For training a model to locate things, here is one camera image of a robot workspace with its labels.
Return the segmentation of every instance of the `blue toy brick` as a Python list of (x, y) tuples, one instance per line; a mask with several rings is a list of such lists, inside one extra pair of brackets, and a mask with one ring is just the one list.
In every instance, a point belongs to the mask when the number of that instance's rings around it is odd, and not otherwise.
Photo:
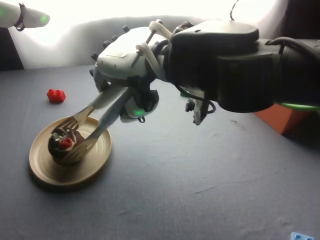
[(315, 240), (315, 238), (312, 236), (303, 235), (297, 232), (292, 232), (291, 240)]

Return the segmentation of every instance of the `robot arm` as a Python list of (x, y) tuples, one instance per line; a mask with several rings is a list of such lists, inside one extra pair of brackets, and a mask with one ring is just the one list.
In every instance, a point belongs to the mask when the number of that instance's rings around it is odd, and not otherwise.
[(127, 117), (144, 121), (156, 108), (159, 96), (150, 90), (156, 78), (190, 97), (186, 111), (194, 111), (196, 125), (214, 112), (210, 100), (238, 113), (274, 103), (320, 107), (318, 40), (260, 39), (258, 29), (234, 21), (187, 22), (173, 33), (161, 21), (124, 29), (100, 55), (93, 55), (92, 71), (112, 85), (135, 88), (122, 111), (123, 122)]
[(18, 31), (25, 28), (44, 27), (50, 21), (50, 16), (31, 9), (26, 8), (24, 4), (12, 5), (0, 1), (0, 28), (16, 27)]

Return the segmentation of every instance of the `white wall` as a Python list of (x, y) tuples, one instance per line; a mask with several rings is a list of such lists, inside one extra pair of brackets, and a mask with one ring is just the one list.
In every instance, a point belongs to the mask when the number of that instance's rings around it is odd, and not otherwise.
[[(123, 34), (123, 25), (148, 26), (160, 18), (173, 30), (188, 20), (200, 23), (206, 19), (229, 19), (234, 2), (197, 0), (188, 5), (185, 0), (24, 0), (27, 7), (46, 12), (51, 20), (43, 28), (9, 30), (26, 69), (86, 65), (93, 63), (91, 53), (100, 53), (105, 40)], [(287, 0), (240, 0), (233, 17), (257, 26), (261, 37), (271, 38), (286, 5)]]

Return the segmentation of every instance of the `plate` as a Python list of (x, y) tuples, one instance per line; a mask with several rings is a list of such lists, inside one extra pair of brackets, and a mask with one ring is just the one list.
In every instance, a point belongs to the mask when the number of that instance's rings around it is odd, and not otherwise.
[[(77, 185), (93, 177), (105, 165), (111, 151), (111, 137), (106, 129), (92, 150), (79, 163), (72, 166), (57, 164), (49, 153), (48, 141), (52, 130), (67, 118), (59, 119), (46, 126), (36, 136), (29, 154), (29, 164), (34, 175), (47, 184), (61, 187)], [(97, 119), (89, 116), (78, 131), (86, 139), (98, 124)]]

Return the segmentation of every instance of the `gray tablecloth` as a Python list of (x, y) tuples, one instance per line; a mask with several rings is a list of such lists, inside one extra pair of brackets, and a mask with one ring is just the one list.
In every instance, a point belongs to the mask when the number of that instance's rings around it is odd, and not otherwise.
[[(152, 84), (146, 122), (110, 127), (112, 154), (91, 185), (56, 193), (28, 174), (51, 122), (98, 94), (91, 66), (0, 73), (0, 239), (287, 240), (320, 236), (320, 158), (254, 114), (217, 108), (200, 126), (170, 84)], [(49, 104), (48, 89), (66, 100)], [(99, 117), (104, 111), (95, 113)]]

